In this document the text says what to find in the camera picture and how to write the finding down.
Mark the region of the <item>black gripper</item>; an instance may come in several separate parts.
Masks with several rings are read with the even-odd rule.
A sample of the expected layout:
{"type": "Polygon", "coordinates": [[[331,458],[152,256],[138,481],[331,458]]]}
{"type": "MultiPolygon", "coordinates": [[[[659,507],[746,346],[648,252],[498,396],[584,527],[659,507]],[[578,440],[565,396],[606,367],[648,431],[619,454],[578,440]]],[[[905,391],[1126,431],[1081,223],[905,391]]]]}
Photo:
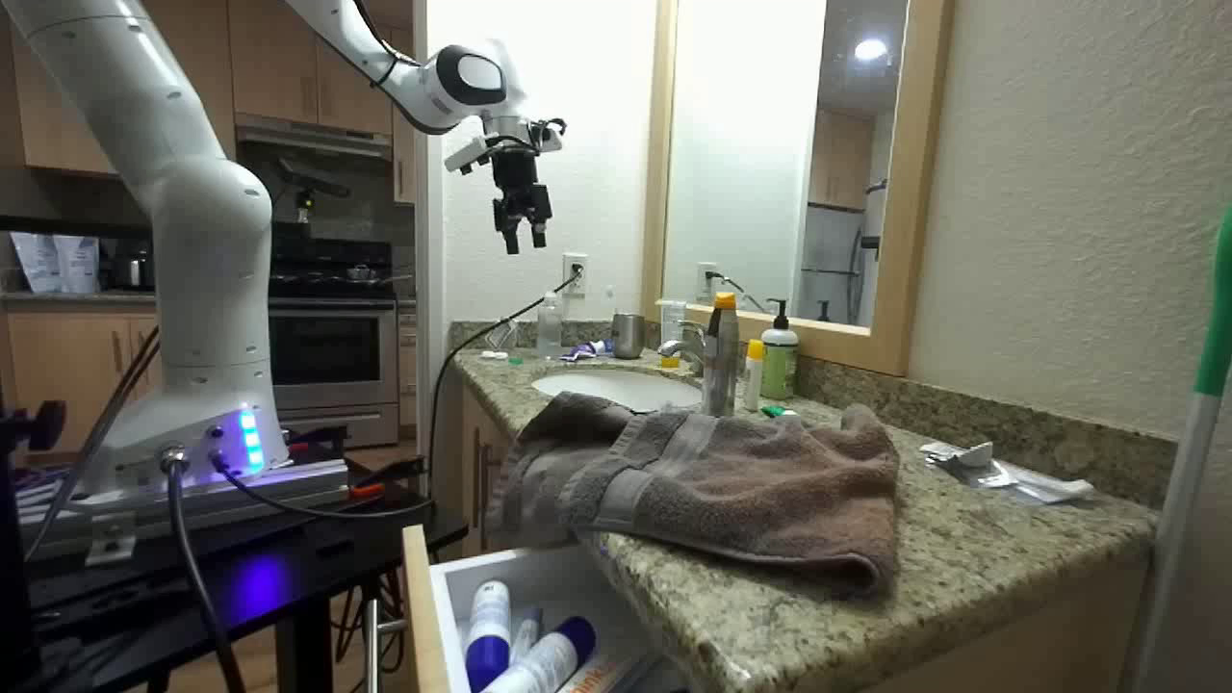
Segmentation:
{"type": "Polygon", "coordinates": [[[551,193],[538,181],[537,148],[498,148],[494,154],[494,181],[500,197],[494,200],[498,208],[498,227],[503,237],[503,252],[519,252],[519,231],[518,223],[530,223],[530,247],[548,247],[548,219],[551,219],[551,193]]]}

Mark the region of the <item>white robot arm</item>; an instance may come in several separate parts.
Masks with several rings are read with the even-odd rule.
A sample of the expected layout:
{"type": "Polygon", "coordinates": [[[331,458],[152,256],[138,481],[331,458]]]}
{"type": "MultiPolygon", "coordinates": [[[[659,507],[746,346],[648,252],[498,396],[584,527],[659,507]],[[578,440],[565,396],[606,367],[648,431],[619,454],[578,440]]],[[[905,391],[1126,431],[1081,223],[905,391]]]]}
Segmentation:
{"type": "MultiPolygon", "coordinates": [[[[537,157],[561,146],[565,122],[519,111],[524,89],[500,41],[408,57],[358,0],[289,2],[415,131],[446,136],[478,120],[483,136],[446,164],[494,168],[494,227],[509,252],[519,251],[519,227],[537,247],[548,241],[551,193],[537,157]]],[[[221,146],[202,91],[138,0],[4,0],[4,12],[156,227],[166,382],[121,413],[104,440],[109,471],[166,448],[202,449],[212,426],[239,431],[247,471],[287,467],[269,363],[269,188],[221,146]]]]}

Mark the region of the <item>white robot base controller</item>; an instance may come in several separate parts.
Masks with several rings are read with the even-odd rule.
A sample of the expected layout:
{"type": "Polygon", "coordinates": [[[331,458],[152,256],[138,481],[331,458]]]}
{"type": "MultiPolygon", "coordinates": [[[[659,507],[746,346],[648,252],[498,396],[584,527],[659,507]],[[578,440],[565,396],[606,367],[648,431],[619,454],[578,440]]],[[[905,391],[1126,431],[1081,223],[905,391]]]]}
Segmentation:
{"type": "Polygon", "coordinates": [[[247,522],[283,505],[328,507],[348,495],[348,462],[297,462],[266,403],[239,401],[147,431],[121,415],[65,474],[20,495],[31,558],[113,562],[168,531],[168,495],[190,527],[247,522]]]}

